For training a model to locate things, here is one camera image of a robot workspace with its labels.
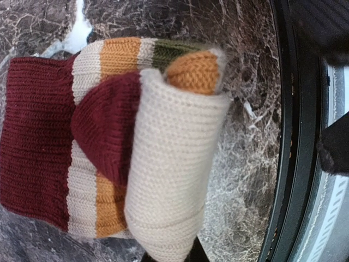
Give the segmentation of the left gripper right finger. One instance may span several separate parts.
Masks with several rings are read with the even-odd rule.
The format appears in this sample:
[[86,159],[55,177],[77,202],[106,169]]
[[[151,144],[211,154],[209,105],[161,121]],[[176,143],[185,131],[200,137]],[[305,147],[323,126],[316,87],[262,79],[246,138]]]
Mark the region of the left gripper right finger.
[[196,237],[196,239],[194,240],[192,249],[187,258],[185,259],[185,262],[209,262],[209,259],[198,237]]

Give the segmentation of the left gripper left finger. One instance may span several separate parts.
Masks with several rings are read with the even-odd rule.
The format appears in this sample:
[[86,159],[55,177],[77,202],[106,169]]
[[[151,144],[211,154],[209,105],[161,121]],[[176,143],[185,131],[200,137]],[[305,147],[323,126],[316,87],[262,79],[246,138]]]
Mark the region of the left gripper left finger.
[[145,252],[142,256],[141,262],[155,262],[155,260],[147,252]]

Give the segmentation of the striped beige brown sock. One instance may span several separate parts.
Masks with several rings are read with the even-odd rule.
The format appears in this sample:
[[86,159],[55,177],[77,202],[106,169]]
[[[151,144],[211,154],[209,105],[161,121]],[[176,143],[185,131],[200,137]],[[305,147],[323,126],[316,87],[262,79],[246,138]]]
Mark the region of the striped beige brown sock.
[[13,58],[1,205],[92,239],[185,261],[229,107],[219,48],[115,38],[66,60]]

